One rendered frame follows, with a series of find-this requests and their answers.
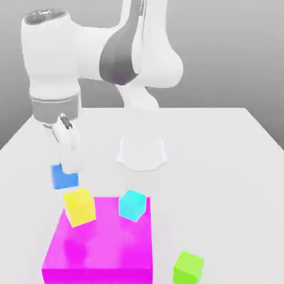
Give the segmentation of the small cyan cube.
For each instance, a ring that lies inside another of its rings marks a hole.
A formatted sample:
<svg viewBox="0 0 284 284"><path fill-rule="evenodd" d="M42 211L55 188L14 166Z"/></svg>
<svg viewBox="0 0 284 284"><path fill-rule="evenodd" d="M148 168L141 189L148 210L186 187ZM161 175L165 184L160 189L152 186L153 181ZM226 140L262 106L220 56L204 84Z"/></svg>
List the small cyan cube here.
<svg viewBox="0 0 284 284"><path fill-rule="evenodd" d="M146 196L134 190L128 190L119 198L119 215L137 222L146 211Z"/></svg>

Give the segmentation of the small green cube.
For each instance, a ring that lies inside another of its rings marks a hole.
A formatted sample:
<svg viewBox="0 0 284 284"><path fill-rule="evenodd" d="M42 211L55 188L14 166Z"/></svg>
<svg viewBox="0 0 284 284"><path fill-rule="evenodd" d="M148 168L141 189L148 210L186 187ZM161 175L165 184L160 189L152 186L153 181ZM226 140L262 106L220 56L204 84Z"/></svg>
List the small green cube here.
<svg viewBox="0 0 284 284"><path fill-rule="evenodd" d="M174 284L198 284L201 278L204 259L182 251L174 265Z"/></svg>

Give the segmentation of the small blue cube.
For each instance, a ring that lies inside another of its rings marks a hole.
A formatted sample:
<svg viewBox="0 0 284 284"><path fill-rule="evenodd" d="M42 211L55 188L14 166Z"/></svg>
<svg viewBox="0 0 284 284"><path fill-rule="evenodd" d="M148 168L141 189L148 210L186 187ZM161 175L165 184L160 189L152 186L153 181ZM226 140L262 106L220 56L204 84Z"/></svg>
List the small blue cube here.
<svg viewBox="0 0 284 284"><path fill-rule="evenodd" d="M56 190L79 186L78 174L64 173L61 164L51 166L51 177L53 188Z"/></svg>

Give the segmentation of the large magenta box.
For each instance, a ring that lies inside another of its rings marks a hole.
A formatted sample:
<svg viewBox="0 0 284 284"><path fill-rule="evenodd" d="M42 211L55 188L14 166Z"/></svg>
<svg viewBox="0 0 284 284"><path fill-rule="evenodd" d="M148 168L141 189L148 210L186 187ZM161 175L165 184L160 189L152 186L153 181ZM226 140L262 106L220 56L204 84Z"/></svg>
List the large magenta box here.
<svg viewBox="0 0 284 284"><path fill-rule="evenodd" d="M119 216L117 197L95 197L96 220L59 218L42 265L45 284L153 284L150 199L137 222Z"/></svg>

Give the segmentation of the small yellow cube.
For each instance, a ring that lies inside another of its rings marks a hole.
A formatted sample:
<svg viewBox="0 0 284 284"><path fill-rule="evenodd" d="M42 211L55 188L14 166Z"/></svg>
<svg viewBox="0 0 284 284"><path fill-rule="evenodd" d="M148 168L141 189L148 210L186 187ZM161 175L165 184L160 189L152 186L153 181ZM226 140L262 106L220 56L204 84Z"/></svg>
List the small yellow cube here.
<svg viewBox="0 0 284 284"><path fill-rule="evenodd" d="M65 214L72 227L96 220L95 202L86 188L63 194Z"/></svg>

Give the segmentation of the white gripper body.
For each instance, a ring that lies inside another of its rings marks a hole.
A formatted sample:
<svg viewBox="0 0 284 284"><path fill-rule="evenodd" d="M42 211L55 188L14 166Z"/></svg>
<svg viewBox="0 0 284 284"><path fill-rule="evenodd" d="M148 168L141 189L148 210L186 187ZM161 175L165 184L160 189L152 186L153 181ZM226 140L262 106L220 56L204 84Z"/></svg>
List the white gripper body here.
<svg viewBox="0 0 284 284"><path fill-rule="evenodd" d="M62 123L54 124L52 129L58 141L58 156L63 172L79 173L84 169L84 149L78 129L74 125L67 129Z"/></svg>

